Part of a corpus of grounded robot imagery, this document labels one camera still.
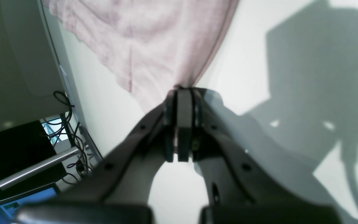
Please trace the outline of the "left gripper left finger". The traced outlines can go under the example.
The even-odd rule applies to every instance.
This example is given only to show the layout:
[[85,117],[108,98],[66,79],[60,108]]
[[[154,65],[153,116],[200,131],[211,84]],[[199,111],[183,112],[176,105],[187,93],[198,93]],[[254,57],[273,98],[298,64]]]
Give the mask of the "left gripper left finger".
[[172,124],[177,91],[168,92],[162,104],[146,114],[86,179],[54,199],[33,203],[17,211],[17,224],[152,224],[153,212],[146,205],[108,202],[135,154],[156,126],[168,119]]

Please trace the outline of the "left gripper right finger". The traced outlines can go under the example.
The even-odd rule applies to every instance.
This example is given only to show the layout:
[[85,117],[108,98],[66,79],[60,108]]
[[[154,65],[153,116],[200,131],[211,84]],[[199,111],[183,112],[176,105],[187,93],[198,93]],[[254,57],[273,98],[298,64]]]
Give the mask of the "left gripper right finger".
[[231,138],[196,88],[178,90],[178,159],[193,154],[209,205],[201,224],[340,224],[329,206],[310,203],[273,180]]

